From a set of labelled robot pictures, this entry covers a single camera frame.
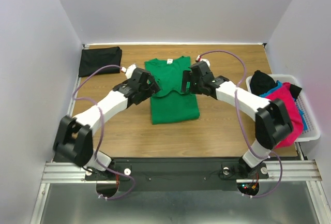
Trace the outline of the green t shirt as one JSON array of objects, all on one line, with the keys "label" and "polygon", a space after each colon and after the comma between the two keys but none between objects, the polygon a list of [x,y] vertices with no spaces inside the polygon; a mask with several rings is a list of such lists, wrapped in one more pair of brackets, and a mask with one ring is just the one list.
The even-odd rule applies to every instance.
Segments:
[{"label": "green t shirt", "polygon": [[154,76],[160,91],[151,97],[152,124],[196,120],[200,117],[197,98],[181,92],[183,71],[191,65],[189,56],[145,61],[145,69]]}]

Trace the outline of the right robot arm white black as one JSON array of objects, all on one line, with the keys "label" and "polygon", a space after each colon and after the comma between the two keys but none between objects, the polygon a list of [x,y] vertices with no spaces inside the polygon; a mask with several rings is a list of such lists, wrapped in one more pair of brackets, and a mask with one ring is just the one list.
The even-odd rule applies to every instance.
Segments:
[{"label": "right robot arm white black", "polygon": [[238,172],[251,177],[269,158],[271,151],[293,131],[285,103],[256,96],[223,76],[215,77],[207,62],[198,62],[183,71],[181,91],[211,96],[248,115],[255,122],[255,141],[238,162]]}]

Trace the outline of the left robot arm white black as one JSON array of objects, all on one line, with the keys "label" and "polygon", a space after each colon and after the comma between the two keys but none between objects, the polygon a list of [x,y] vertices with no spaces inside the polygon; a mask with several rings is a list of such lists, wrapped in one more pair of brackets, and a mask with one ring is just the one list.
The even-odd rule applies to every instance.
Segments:
[{"label": "left robot arm white black", "polygon": [[104,136],[104,125],[116,114],[138,105],[160,91],[154,76],[147,70],[131,65],[125,71],[126,80],[115,87],[99,102],[85,98],[93,105],[75,116],[64,116],[59,123],[53,150],[78,167],[90,167],[105,180],[116,172],[112,159],[93,145],[93,136],[100,131]]}]

